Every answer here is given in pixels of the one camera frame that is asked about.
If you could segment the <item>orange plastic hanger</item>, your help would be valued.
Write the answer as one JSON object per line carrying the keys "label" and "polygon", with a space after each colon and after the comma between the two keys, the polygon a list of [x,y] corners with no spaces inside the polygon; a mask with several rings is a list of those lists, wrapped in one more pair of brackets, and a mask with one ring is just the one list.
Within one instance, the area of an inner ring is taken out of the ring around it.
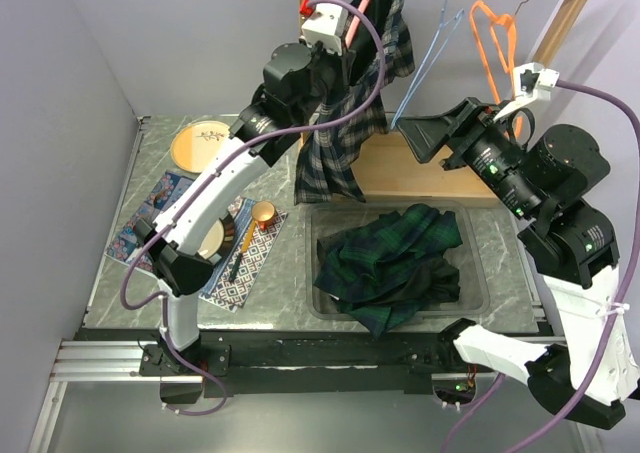
{"label": "orange plastic hanger", "polygon": [[[521,8],[529,1],[530,0],[522,0],[516,7],[515,11],[511,14],[504,13],[498,15],[483,0],[476,0],[472,4],[468,15],[471,32],[479,54],[479,58],[484,68],[492,99],[496,104],[498,104],[502,100],[502,97],[499,93],[498,86],[493,75],[492,67],[490,66],[487,52],[479,33],[476,14],[483,14],[488,21],[489,37],[498,55],[500,66],[502,67],[503,72],[509,76],[511,80],[511,87],[514,91],[514,80],[512,79],[512,73],[515,68],[515,59],[518,44],[516,18]],[[506,50],[503,50],[501,46],[496,30],[497,27],[502,28],[505,31],[507,40]]]}

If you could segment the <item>navy beige plaid skirt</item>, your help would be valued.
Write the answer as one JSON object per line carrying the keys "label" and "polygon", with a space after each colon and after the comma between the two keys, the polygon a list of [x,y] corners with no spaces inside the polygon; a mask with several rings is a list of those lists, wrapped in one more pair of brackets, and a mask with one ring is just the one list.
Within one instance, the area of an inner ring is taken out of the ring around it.
{"label": "navy beige plaid skirt", "polygon": [[[371,0],[365,12],[382,40],[384,87],[398,78],[408,77],[415,70],[411,35],[403,18],[404,5],[405,0]],[[319,124],[343,118],[374,91],[379,60],[375,44],[363,25],[359,25],[351,47],[356,52],[356,59],[346,94],[337,103],[324,103],[319,107]],[[294,203],[324,203],[335,195],[363,202],[365,196],[351,165],[358,159],[365,141],[388,131],[382,98],[376,96],[367,109],[349,121],[312,132],[298,154]]]}

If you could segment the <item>pink hanger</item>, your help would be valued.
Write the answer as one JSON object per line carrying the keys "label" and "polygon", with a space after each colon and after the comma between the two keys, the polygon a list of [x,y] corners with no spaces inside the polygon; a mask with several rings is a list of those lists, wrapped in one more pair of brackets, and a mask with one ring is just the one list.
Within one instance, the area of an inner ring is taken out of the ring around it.
{"label": "pink hanger", "polygon": [[[360,1],[357,9],[361,14],[364,14],[366,12],[366,9],[368,8],[368,5],[369,5],[370,1],[371,0],[361,0]],[[346,35],[345,35],[344,40],[345,40],[345,46],[348,49],[351,48],[353,39],[354,39],[354,37],[356,35],[356,32],[357,32],[357,29],[359,27],[360,21],[361,21],[360,17],[358,15],[354,15],[352,20],[351,20],[351,23],[349,25],[349,28],[346,31]]]}

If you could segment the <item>green navy plaid skirt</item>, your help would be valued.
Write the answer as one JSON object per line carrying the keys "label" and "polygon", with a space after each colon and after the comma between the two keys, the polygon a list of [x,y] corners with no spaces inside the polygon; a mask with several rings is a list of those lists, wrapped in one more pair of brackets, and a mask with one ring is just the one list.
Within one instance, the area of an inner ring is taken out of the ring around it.
{"label": "green navy plaid skirt", "polygon": [[462,244],[454,212],[413,204],[319,241],[313,286],[379,338],[429,306],[459,300],[460,272],[444,254]]}

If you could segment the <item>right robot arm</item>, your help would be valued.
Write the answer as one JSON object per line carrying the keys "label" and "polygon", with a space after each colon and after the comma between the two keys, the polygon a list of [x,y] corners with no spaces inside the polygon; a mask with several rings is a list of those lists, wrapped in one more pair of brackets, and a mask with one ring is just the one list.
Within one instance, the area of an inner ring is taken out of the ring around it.
{"label": "right robot arm", "polygon": [[460,319],[440,335],[438,360],[449,371],[491,368],[526,385],[548,412],[609,430],[639,395],[633,359],[615,299],[619,251],[610,220],[585,201],[610,166],[596,140],[571,125],[550,127],[533,145],[515,138],[495,105],[468,98],[436,116],[396,126],[417,161],[450,150],[443,169],[466,167],[526,227],[518,237],[551,290],[563,344],[533,344]]}

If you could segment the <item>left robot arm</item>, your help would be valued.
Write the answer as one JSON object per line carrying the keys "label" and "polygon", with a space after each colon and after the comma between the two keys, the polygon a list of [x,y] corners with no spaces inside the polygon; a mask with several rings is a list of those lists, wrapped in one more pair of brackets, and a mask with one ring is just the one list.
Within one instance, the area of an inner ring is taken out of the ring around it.
{"label": "left robot arm", "polygon": [[188,374],[205,355],[197,326],[198,294],[213,275],[199,252],[205,235],[231,202],[262,176],[309,128],[316,109],[346,92],[357,53],[320,41],[279,46],[263,68],[263,80],[238,115],[220,152],[179,200],[135,227],[141,252],[151,261],[162,301],[158,348],[174,373]]}

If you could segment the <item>light blue wire hanger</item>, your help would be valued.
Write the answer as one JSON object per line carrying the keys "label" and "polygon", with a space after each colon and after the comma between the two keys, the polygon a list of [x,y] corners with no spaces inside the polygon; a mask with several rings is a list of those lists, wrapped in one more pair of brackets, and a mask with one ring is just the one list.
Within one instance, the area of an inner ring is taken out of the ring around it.
{"label": "light blue wire hanger", "polygon": [[413,79],[409,87],[407,88],[404,97],[402,98],[394,116],[391,120],[391,128],[394,129],[403,116],[406,108],[411,103],[412,99],[420,89],[420,86],[426,79],[427,75],[430,73],[432,68],[434,67],[437,60],[442,55],[444,49],[447,47],[452,35],[455,33],[457,28],[459,27],[463,14],[465,10],[463,8],[459,9],[454,15],[447,18],[446,11],[448,7],[449,0],[443,0],[442,7],[440,10],[439,23],[436,29],[436,32],[433,35],[431,43],[422,58],[422,61],[417,68]]}

